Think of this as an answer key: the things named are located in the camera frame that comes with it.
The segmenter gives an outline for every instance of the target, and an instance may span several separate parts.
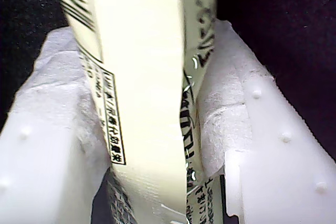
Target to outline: snack packet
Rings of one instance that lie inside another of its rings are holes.
[[[60,3],[111,156],[115,223],[223,223],[219,178],[203,173],[196,109],[215,0]]]

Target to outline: plastic wrapper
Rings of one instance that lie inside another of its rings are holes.
[[[196,107],[214,49],[215,0],[60,3],[111,157],[114,221],[222,223],[219,179],[203,172]]]

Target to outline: black background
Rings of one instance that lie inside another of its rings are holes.
[[[233,24],[335,159],[336,0],[218,0],[217,16]],[[64,26],[57,0],[1,0],[1,127],[46,34]],[[93,223],[108,223],[105,199],[100,191]]]

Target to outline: nutrition label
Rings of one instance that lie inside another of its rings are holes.
[[[125,165],[114,74],[96,64],[83,50],[81,50],[80,59],[89,76],[91,86],[95,88],[93,98],[104,131],[104,138],[111,154],[111,161],[115,164]]]

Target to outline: raised dot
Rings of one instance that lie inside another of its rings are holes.
[[[261,90],[255,90],[252,92],[252,97],[254,99],[259,99],[261,97],[262,93],[261,93]]]
[[[30,129],[30,127],[24,127],[22,128],[21,130],[21,133],[20,133],[20,139],[21,140],[26,140],[29,135],[31,134],[32,130]]]
[[[316,192],[320,194],[324,194],[327,191],[327,183],[326,182],[318,182],[316,183]]]
[[[289,132],[284,132],[281,135],[281,140],[284,143],[289,143],[292,140],[292,135]]]

